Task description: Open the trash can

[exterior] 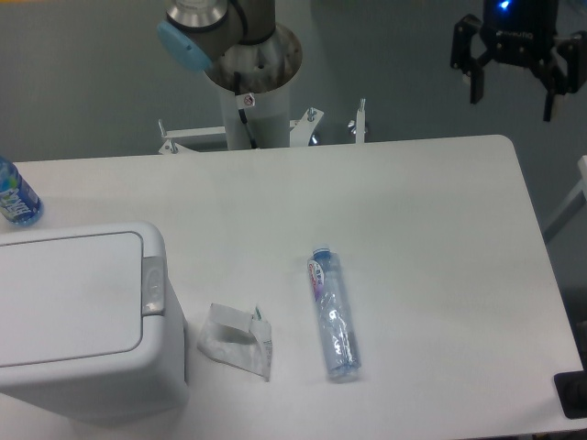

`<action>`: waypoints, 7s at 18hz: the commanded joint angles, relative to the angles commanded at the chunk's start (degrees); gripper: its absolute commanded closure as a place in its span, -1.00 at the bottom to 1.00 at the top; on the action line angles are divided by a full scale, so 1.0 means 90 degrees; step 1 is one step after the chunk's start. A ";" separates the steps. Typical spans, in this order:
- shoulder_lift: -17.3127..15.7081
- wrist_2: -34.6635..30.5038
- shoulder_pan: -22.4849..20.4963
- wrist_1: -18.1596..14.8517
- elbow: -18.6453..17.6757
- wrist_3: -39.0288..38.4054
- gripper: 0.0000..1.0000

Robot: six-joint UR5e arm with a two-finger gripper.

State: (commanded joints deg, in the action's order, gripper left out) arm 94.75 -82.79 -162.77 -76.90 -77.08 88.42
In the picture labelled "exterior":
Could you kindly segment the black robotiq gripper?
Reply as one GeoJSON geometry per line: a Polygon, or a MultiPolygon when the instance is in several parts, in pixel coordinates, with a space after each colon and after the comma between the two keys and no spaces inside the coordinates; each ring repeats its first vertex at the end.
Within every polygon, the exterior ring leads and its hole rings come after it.
{"type": "Polygon", "coordinates": [[[558,10],[558,1],[484,1],[482,22],[468,14],[455,24],[449,64],[469,78],[471,104],[483,98],[484,66],[492,58],[529,66],[546,89],[545,122],[553,116],[557,96],[575,94],[582,88],[586,83],[586,32],[556,36],[558,10]],[[479,33],[487,50],[474,58],[471,43],[479,33]]]}

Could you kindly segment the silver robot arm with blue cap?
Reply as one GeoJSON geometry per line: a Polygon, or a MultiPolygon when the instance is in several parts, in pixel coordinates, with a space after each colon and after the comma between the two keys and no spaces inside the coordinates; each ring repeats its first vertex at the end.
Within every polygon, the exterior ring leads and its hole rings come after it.
{"type": "MultiPolygon", "coordinates": [[[[586,82],[586,34],[562,37],[556,1],[486,1],[453,30],[449,65],[468,76],[470,101],[484,93],[490,61],[528,69],[547,92],[549,121],[556,96],[577,93],[586,82]]],[[[229,50],[258,47],[277,34],[273,1],[169,1],[157,26],[163,47],[185,69],[209,71],[229,50]]]]}

